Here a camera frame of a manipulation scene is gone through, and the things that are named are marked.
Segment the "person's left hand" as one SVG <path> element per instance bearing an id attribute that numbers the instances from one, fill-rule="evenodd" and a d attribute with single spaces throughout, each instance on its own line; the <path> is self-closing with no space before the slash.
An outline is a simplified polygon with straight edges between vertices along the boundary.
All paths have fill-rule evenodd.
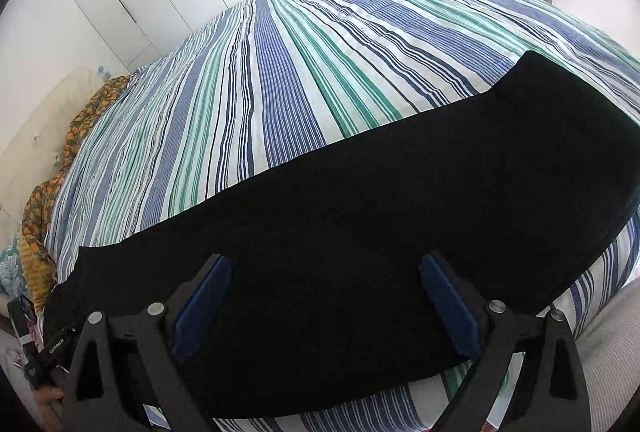
<path id="1" fill-rule="evenodd" d="M 61 418 L 53 408 L 53 403 L 62 400 L 64 392 L 57 386 L 42 386 L 32 393 L 43 418 L 43 430 L 60 432 L 63 430 Z"/>

